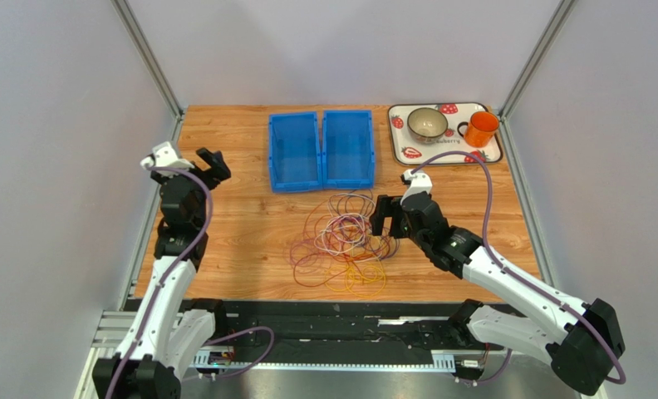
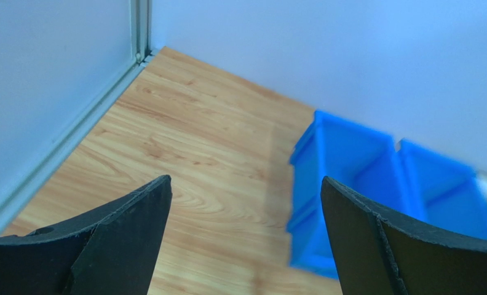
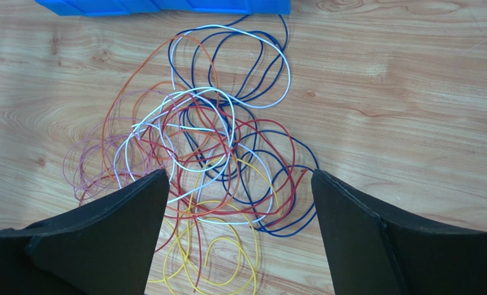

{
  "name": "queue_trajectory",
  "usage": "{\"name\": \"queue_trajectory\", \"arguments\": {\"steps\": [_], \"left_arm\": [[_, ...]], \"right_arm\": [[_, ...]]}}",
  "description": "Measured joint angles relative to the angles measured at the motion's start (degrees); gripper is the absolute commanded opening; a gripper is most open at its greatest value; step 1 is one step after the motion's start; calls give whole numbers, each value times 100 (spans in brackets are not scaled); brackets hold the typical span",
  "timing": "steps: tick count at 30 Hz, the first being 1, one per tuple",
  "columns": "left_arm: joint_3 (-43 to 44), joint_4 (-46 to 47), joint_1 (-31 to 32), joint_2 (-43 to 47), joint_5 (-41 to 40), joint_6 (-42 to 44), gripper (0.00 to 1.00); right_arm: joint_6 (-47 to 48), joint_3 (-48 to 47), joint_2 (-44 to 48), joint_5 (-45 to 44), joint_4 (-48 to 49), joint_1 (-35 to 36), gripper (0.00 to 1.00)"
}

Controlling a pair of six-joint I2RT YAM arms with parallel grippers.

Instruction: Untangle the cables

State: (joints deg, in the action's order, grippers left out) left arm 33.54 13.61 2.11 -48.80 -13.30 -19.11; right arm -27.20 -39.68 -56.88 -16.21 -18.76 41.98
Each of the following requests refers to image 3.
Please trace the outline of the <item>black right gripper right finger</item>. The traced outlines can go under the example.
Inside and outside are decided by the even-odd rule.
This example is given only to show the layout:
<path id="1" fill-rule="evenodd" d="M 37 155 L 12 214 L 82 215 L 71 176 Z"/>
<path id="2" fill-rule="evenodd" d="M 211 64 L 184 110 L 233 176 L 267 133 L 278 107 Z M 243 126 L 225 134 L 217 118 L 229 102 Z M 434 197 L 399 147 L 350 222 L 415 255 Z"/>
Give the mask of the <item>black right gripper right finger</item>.
<path id="1" fill-rule="evenodd" d="M 311 185 L 336 294 L 487 294 L 487 232 L 410 213 L 323 170 Z"/>

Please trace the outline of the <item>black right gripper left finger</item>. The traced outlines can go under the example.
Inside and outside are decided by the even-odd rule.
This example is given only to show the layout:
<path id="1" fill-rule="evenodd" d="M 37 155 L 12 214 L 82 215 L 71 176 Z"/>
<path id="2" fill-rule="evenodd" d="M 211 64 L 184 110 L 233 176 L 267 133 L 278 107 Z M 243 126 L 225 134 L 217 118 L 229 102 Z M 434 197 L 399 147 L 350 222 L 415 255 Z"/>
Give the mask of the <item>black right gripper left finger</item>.
<path id="1" fill-rule="evenodd" d="M 0 294 L 143 294 L 169 193 L 156 170 L 23 229 L 0 230 Z"/>

